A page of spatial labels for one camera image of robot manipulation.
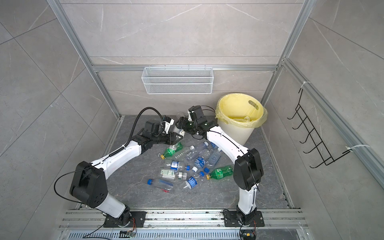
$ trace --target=white wire basket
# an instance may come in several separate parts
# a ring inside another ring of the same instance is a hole
[[[141,79],[148,94],[209,94],[214,72],[204,66],[147,67]]]

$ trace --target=black wire rack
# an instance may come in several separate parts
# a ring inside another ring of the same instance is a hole
[[[297,106],[296,106],[296,108],[295,108],[295,110],[296,110],[296,111],[295,111],[295,114],[294,114],[291,118],[288,118],[288,119],[291,120],[291,119],[293,119],[296,115],[298,115],[299,118],[300,118],[300,120],[301,120],[301,123],[300,123],[300,125],[299,125],[297,128],[294,128],[294,127],[293,127],[292,129],[295,129],[295,130],[296,130],[296,129],[298,129],[301,125],[304,125],[304,127],[305,127],[305,129],[307,130],[308,134],[307,134],[307,137],[306,137],[305,141],[304,141],[304,142],[301,142],[301,141],[300,141],[300,143],[301,143],[301,144],[306,143],[307,140],[308,140],[308,138],[310,137],[311,140],[312,140],[312,142],[313,142],[313,144],[315,145],[314,148],[312,148],[309,152],[304,152],[304,151],[303,151],[303,153],[308,154],[308,153],[310,153],[310,152],[312,152],[313,150],[316,149],[317,152],[319,152],[319,154],[320,154],[320,156],[321,156],[322,162],[321,162],[320,164],[318,164],[317,166],[315,166],[315,167],[312,167],[312,166],[310,166],[310,167],[311,167],[311,168],[317,168],[317,167],[319,167],[319,166],[322,165],[322,164],[325,164],[325,165],[328,166],[329,164],[331,164],[331,163],[333,163],[333,162],[336,162],[338,159],[340,159],[340,158],[344,157],[345,155],[347,155],[348,153],[350,153],[350,152],[352,151],[352,149],[348,149],[347,151],[341,153],[341,156],[338,157],[338,158],[336,158],[336,159],[331,155],[331,153],[329,152],[329,150],[328,150],[327,146],[325,145],[323,139],[321,138],[321,136],[320,136],[319,133],[317,132],[316,128],[315,128],[314,125],[312,124],[312,121],[309,119],[308,115],[305,113],[304,109],[303,109],[303,108],[301,107],[301,105],[300,105],[301,96],[303,95],[303,89],[302,89],[302,88],[300,88],[298,94],[300,94],[300,98],[299,98],[299,102],[297,103]],[[300,113],[299,113],[299,110],[300,110],[300,109],[303,111],[304,116],[301,116],[301,115],[300,115]],[[305,124],[305,122],[304,122],[304,121],[307,120],[307,119],[308,119],[308,121],[309,121],[309,123],[310,123],[310,124],[308,124],[308,126],[307,126],[307,125]],[[316,134],[317,134],[317,136],[319,137],[319,139],[320,139],[320,142],[319,142],[319,143],[316,143],[315,140],[313,139],[313,136],[311,135],[311,133],[312,133],[313,131],[314,131],[313,134],[315,134],[315,136],[316,136]],[[329,157],[328,157],[327,159],[324,158],[323,154],[322,154],[321,151],[319,150],[319,146],[324,146],[324,147],[325,147],[326,151],[327,151],[328,154],[329,154]]]

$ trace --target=green plastic bottle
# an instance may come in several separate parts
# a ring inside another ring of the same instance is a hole
[[[163,154],[160,155],[161,159],[172,157],[175,152],[183,149],[183,145],[181,143],[176,143],[175,145],[170,145]]]
[[[211,174],[207,174],[207,179],[222,179],[226,176],[231,176],[233,174],[233,169],[230,165],[225,167],[216,168]]]

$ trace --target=white trash can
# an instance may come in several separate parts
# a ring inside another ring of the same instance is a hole
[[[253,130],[267,119],[268,112],[255,98],[231,93],[219,99],[216,106],[218,125],[241,145],[248,140]]]

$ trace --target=cable tie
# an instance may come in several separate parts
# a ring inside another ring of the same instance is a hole
[[[310,82],[303,81],[303,84],[301,85],[300,88],[303,88],[304,84],[306,84],[306,83],[310,83]]]
[[[366,145],[366,144],[358,144],[358,145],[355,145],[353,147],[347,147],[347,146],[345,146],[345,147],[347,148],[347,150],[351,150],[352,148],[355,148],[355,147],[371,147],[371,146]]]

